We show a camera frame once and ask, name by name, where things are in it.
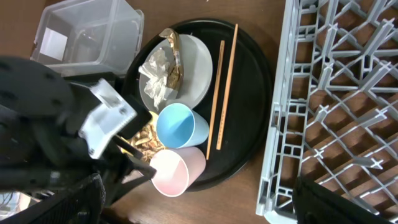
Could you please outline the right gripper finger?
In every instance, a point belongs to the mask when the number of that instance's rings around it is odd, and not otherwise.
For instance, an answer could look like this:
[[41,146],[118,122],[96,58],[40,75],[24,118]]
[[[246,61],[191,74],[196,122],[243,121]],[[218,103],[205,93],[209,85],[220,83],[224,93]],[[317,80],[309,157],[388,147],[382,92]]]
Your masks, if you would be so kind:
[[298,224],[390,224],[303,177],[295,182],[292,201]]

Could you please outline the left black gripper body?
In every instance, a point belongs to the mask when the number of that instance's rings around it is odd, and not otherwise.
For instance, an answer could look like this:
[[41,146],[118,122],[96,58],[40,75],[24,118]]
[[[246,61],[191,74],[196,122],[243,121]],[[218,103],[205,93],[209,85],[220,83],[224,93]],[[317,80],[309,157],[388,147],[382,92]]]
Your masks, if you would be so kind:
[[141,157],[141,152],[115,136],[103,155],[93,161],[104,185],[106,205],[112,205],[155,176],[156,169],[142,161]]

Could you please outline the pink plastic cup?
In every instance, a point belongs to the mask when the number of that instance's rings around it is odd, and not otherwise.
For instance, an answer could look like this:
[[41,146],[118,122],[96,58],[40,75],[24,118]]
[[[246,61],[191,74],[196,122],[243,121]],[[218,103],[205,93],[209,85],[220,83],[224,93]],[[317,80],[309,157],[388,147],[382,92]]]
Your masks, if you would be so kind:
[[156,170],[154,187],[164,196],[178,197],[203,173],[206,159],[197,147],[163,149],[150,161]]

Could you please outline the light blue plastic cup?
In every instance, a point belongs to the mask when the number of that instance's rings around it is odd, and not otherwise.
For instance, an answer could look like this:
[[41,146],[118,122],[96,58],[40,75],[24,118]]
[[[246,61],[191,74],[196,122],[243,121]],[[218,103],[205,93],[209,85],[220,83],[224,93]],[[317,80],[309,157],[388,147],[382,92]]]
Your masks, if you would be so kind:
[[164,146],[179,149],[204,143],[210,128],[201,115],[185,104],[172,103],[159,113],[156,133]]

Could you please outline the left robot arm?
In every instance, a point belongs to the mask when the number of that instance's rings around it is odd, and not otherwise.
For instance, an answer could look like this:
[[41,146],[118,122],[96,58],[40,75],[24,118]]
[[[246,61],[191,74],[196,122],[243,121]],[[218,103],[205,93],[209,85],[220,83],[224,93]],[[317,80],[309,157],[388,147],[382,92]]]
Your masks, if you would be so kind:
[[104,208],[153,178],[127,142],[151,115],[123,83],[1,57],[1,192],[37,199],[2,223],[112,223]]

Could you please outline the grey dishwasher rack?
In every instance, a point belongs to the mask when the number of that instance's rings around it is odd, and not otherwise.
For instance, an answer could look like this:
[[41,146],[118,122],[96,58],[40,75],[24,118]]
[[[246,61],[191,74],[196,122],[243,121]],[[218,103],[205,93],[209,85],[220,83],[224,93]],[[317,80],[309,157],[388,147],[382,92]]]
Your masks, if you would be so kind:
[[256,214],[303,176],[397,222],[397,0],[285,3]]

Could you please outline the crumpled white napkin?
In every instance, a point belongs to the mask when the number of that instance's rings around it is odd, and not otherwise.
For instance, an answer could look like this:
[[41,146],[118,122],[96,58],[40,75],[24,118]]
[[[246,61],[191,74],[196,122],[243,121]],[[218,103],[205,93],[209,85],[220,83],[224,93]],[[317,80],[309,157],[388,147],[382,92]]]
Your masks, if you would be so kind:
[[159,109],[161,102],[170,98],[174,92],[167,86],[168,76],[175,65],[170,47],[160,47],[139,67],[139,72],[147,77],[144,93],[153,99],[153,105]]

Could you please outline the gold foil wrapper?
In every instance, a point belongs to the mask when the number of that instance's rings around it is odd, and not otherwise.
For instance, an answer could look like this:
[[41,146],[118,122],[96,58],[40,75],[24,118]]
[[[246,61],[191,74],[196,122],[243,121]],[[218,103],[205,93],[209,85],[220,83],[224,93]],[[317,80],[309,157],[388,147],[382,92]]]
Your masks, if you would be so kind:
[[174,56],[174,62],[172,64],[171,72],[167,77],[167,87],[178,91],[184,77],[183,65],[180,55],[179,34],[171,28],[166,28],[159,34],[159,36],[167,39]]

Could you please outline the round black serving tray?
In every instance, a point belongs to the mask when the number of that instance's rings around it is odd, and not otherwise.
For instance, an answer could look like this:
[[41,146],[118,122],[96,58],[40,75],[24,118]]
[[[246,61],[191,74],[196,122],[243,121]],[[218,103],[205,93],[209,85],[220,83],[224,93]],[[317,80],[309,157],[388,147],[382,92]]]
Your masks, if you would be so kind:
[[[221,81],[225,82],[234,24],[219,19],[190,19],[172,26],[180,34],[199,38],[216,63],[224,40]],[[211,149],[206,168],[188,191],[209,189],[235,175],[265,143],[271,110],[273,76],[260,46],[238,31],[221,150]]]

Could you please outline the grey round plate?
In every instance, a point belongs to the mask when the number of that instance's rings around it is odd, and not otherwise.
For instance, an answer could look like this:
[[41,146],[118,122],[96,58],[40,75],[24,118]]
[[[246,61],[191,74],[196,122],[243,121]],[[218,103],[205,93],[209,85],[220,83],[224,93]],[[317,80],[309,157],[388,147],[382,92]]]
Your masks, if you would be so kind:
[[139,75],[139,94],[145,107],[155,113],[169,104],[182,103],[193,109],[204,99],[213,75],[213,62],[207,46],[197,37],[187,34],[180,35],[180,56],[184,69],[184,78],[178,95],[174,100],[161,102],[158,108],[149,95],[144,93],[144,87],[149,78]]

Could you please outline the clear plastic storage bin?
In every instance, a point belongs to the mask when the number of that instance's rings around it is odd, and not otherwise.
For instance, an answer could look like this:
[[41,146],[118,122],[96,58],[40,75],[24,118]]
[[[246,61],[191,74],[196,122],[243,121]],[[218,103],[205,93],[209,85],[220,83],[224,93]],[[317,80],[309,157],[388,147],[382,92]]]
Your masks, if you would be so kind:
[[67,0],[47,6],[31,60],[63,77],[124,75],[141,49],[144,13],[125,0]]

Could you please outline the left wooden chopstick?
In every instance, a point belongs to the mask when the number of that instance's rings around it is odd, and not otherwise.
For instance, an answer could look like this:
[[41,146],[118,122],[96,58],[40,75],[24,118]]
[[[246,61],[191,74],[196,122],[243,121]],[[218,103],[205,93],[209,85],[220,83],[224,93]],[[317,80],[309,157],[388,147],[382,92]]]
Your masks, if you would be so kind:
[[212,107],[211,107],[211,118],[210,118],[210,124],[209,124],[208,144],[207,144],[207,149],[206,149],[206,160],[208,160],[210,158],[210,152],[211,152],[211,143],[212,143],[212,137],[213,137],[213,132],[214,132],[216,107],[217,107],[217,101],[218,101],[218,92],[219,92],[220,80],[221,80],[221,70],[222,70],[222,65],[223,65],[224,45],[225,45],[225,41],[222,40],[220,43],[220,51],[219,51],[218,64],[217,64],[217,70],[216,70],[215,89],[213,92],[213,101],[212,101]]

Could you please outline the wooden chopstick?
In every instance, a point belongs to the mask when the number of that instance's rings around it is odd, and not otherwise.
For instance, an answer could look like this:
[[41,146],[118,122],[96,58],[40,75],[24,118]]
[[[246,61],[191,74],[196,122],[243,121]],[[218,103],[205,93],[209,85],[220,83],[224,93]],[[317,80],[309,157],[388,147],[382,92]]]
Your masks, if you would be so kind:
[[236,53],[238,30],[239,30],[239,25],[235,24],[233,41],[231,44],[231,53],[230,53],[230,57],[229,57],[227,78],[226,78],[225,89],[224,89],[223,107],[221,110],[220,125],[219,125],[218,138],[217,138],[217,143],[216,143],[217,150],[221,150],[221,146],[222,146],[224,125],[225,125],[226,114],[227,114],[227,110],[228,110],[229,92],[230,92],[230,88],[231,88],[231,80],[232,80],[232,75],[233,75],[234,56]]
[[216,107],[217,107],[217,101],[218,101],[218,92],[219,92],[220,80],[221,80],[221,70],[222,70],[222,65],[223,65],[224,45],[225,45],[225,41],[222,40],[220,43],[220,51],[219,51],[218,64],[217,64],[217,70],[216,70],[215,89],[213,92],[213,101],[212,101],[212,107],[211,107],[211,118],[210,118],[210,124],[209,124],[208,144],[207,144],[207,149],[206,149],[206,160],[208,160],[210,158],[210,152],[211,152],[211,143],[212,143],[212,137],[213,137],[213,132],[214,132]]

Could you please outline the right wooden chopstick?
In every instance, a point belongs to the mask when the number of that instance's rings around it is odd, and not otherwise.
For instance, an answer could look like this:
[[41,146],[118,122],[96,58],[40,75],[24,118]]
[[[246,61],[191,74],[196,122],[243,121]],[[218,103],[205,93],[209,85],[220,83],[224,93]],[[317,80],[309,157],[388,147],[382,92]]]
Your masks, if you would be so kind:
[[227,110],[228,110],[229,92],[230,92],[230,88],[231,88],[231,80],[232,80],[232,75],[233,75],[234,56],[236,53],[238,30],[239,30],[239,25],[235,24],[233,41],[231,44],[231,53],[230,53],[230,57],[229,57],[227,78],[226,78],[225,89],[224,89],[223,107],[221,110],[220,125],[219,125],[218,138],[217,138],[217,143],[216,143],[217,150],[221,150],[221,146],[222,146],[224,125],[225,125],[226,114],[227,114]]

